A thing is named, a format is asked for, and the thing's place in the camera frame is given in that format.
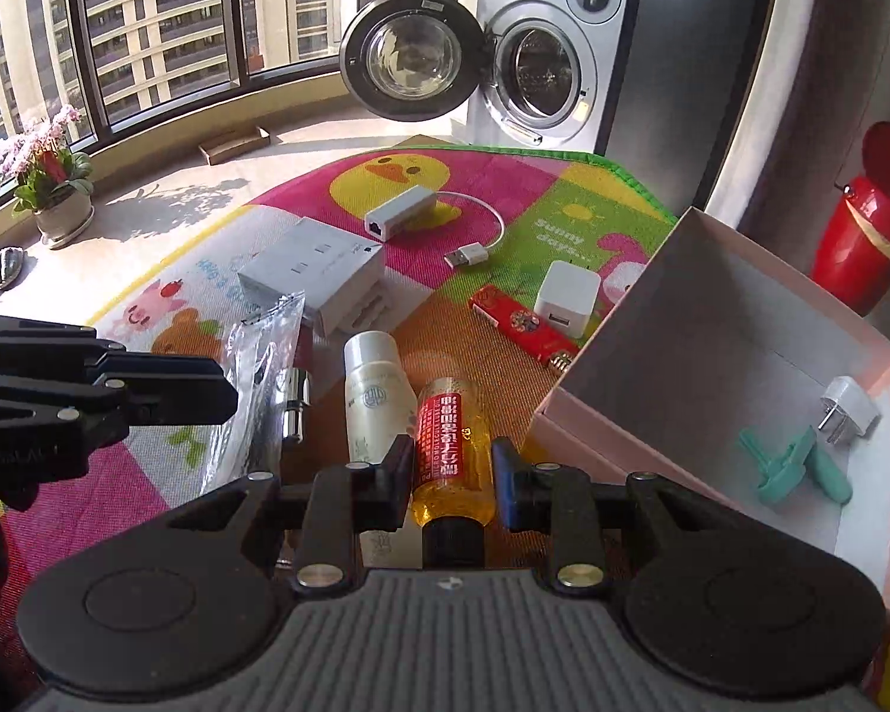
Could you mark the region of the orange liquid bottle red label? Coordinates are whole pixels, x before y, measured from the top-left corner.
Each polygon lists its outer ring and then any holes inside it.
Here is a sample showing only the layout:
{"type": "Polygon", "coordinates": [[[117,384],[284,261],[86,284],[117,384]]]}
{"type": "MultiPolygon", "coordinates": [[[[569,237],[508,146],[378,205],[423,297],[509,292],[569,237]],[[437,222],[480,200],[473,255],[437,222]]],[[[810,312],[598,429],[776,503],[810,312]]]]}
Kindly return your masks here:
{"type": "Polygon", "coordinates": [[[422,567],[482,569],[485,528],[497,512],[492,437],[477,392],[443,376],[419,394],[411,514],[421,529],[422,567]]]}

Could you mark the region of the white cable packaging box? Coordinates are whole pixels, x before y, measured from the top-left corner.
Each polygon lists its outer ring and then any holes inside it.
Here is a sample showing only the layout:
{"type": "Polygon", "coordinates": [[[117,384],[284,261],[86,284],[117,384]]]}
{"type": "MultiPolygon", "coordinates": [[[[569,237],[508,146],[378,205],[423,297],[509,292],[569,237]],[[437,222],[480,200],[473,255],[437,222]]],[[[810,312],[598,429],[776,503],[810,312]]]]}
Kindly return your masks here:
{"type": "Polygon", "coordinates": [[[356,233],[300,219],[237,272],[250,301],[273,306],[303,291],[303,323],[318,338],[370,328],[390,307],[386,249],[356,233]]]}

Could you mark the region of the teal plastic hook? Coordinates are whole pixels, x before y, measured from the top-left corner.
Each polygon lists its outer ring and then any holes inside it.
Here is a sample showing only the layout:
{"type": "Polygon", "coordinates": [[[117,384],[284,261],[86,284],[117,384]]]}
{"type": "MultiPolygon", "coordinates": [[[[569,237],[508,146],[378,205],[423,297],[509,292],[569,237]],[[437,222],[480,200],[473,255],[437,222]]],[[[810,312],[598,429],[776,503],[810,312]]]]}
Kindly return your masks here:
{"type": "Polygon", "coordinates": [[[751,429],[738,434],[738,444],[759,469],[761,482],[755,487],[755,495],[764,505],[778,505],[786,500],[805,478],[811,478],[836,505],[844,506],[852,500],[852,485],[833,458],[820,449],[813,428],[805,429],[778,456],[768,455],[751,429]]]}

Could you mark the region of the white two-pin plug adapter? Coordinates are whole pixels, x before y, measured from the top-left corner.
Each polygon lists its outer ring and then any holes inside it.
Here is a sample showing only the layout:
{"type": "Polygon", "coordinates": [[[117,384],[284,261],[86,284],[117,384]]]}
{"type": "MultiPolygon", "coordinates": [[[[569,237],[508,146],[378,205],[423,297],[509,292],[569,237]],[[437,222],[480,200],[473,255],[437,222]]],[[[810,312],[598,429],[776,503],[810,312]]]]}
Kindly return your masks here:
{"type": "Polygon", "coordinates": [[[816,430],[829,445],[847,445],[870,434],[881,417],[878,405],[852,376],[836,376],[820,397],[823,416],[816,430]]]}

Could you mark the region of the white cosmetic bottle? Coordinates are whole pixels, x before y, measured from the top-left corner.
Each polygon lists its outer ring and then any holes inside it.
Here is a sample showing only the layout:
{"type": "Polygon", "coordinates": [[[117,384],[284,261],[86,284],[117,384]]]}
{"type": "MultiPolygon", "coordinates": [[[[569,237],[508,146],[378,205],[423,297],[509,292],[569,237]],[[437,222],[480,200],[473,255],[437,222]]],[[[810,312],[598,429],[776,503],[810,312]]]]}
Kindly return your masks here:
{"type": "Polygon", "coordinates": [[[418,399],[384,331],[363,331],[344,345],[348,460],[381,463],[395,437],[414,436],[418,399]]]}

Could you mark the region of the clear plastic bag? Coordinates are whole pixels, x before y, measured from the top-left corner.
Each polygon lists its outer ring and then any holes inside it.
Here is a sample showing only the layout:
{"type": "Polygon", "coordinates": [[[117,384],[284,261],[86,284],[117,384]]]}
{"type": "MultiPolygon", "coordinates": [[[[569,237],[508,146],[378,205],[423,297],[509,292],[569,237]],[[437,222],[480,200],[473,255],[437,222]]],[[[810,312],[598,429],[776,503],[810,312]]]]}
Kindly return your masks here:
{"type": "Polygon", "coordinates": [[[305,293],[281,296],[237,322],[221,351],[224,379],[234,387],[234,415],[208,439],[199,494],[249,472],[279,474],[287,410],[287,374],[294,366],[305,293]]]}

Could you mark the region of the chrome metal cylinder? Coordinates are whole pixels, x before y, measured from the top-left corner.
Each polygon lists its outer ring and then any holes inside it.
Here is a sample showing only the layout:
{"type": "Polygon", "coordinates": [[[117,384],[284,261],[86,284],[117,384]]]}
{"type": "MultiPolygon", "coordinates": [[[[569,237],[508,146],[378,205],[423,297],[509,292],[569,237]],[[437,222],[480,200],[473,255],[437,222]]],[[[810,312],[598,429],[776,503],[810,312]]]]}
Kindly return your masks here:
{"type": "Polygon", "coordinates": [[[284,445],[294,447],[305,440],[311,386],[310,373],[302,367],[287,368],[276,379],[276,408],[284,445]]]}

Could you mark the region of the red patterned lighter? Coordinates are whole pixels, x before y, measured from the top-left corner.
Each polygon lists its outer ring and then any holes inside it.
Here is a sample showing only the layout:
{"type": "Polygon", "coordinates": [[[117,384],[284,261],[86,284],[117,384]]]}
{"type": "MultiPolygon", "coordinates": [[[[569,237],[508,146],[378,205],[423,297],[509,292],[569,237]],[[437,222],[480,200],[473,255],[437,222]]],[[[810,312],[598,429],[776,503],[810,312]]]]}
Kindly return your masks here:
{"type": "Polygon", "coordinates": [[[554,373],[563,374],[579,353],[575,342],[497,286],[479,288],[469,296],[468,307],[485,318],[501,336],[554,373]]]}

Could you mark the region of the pink cardboard box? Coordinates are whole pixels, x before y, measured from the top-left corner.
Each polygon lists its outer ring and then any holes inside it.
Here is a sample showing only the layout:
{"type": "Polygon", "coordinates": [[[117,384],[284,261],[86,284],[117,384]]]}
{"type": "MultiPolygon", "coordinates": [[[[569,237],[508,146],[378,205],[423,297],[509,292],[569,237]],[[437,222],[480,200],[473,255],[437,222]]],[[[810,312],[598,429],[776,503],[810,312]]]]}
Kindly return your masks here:
{"type": "Polygon", "coordinates": [[[538,405],[524,453],[599,482],[667,476],[854,564],[890,610],[890,340],[696,209],[538,405]],[[781,455],[822,419],[838,376],[879,410],[865,436],[829,452],[852,498],[839,506],[802,482],[780,505],[762,505],[739,433],[781,455]]]}

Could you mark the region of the potted pink flower plant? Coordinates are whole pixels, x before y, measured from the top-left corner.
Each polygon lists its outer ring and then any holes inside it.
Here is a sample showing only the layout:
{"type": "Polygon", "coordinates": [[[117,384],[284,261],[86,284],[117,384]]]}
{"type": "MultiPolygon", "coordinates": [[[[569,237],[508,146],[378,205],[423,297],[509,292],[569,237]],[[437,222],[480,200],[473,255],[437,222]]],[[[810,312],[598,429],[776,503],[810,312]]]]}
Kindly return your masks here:
{"type": "Polygon", "coordinates": [[[79,120],[80,113],[63,104],[0,142],[0,175],[15,182],[14,211],[33,215],[51,249],[72,243],[94,219],[93,164],[67,138],[68,127],[79,120]]]}

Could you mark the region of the colourful cartoon play mat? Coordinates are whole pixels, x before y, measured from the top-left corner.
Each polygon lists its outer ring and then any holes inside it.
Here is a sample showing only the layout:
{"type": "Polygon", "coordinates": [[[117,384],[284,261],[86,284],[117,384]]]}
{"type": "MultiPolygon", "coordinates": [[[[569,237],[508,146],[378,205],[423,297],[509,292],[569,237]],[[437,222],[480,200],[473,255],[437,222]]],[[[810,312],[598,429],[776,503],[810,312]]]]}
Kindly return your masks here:
{"type": "Polygon", "coordinates": [[[474,315],[471,294],[495,286],[531,304],[562,260],[601,276],[601,301],[611,302],[672,228],[643,186],[599,159],[459,148],[355,154],[290,182],[265,180],[257,198],[163,258],[115,240],[115,209],[102,208],[74,246],[30,251],[0,312],[91,325],[135,351],[217,355],[253,309],[242,268],[302,219],[360,231],[366,211],[395,193],[379,175],[386,166],[440,191],[442,202],[390,241],[381,296],[353,328],[390,333],[414,386],[467,374],[493,433],[522,437],[553,373],[474,315]]]}

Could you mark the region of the brown cardboard piece on floor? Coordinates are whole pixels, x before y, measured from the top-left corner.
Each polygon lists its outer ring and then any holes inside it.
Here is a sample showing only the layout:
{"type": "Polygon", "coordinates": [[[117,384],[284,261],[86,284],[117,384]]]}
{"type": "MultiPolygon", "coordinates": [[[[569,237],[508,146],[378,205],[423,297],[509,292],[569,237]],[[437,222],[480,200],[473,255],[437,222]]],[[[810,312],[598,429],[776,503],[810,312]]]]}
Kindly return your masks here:
{"type": "Polygon", "coordinates": [[[261,150],[271,143],[271,133],[260,125],[247,125],[235,131],[220,133],[197,145],[209,166],[219,166],[247,152],[261,150]]]}

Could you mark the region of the round black washer door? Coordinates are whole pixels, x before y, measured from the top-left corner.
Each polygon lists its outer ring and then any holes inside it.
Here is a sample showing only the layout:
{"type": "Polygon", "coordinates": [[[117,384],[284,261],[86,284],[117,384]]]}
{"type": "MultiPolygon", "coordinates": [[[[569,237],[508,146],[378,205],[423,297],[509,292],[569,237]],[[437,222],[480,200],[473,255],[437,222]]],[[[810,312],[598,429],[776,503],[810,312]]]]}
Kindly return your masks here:
{"type": "Polygon", "coordinates": [[[488,61],[484,29],[456,0],[373,0],[345,29],[339,50],[350,95],[400,122],[461,106],[481,85],[488,61]]]}

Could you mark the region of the silver front-load washing machine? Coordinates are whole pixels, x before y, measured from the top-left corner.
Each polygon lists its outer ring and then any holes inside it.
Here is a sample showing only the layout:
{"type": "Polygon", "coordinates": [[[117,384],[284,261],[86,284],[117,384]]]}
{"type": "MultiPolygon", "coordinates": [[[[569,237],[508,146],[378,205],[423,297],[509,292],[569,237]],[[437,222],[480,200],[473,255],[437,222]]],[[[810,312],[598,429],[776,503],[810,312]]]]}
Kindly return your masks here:
{"type": "Polygon", "coordinates": [[[466,142],[599,152],[606,145],[638,0],[474,0],[485,69],[466,142]]]}

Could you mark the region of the white USB wall charger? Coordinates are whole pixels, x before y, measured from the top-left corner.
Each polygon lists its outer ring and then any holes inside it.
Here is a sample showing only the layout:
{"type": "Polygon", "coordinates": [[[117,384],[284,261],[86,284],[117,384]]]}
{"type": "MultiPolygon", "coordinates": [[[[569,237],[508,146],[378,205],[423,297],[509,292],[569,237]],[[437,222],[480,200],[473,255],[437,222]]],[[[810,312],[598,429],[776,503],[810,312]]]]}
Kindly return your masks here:
{"type": "Polygon", "coordinates": [[[551,262],[535,297],[533,312],[572,339],[582,338],[598,302],[601,278],[564,260],[551,262]]]}

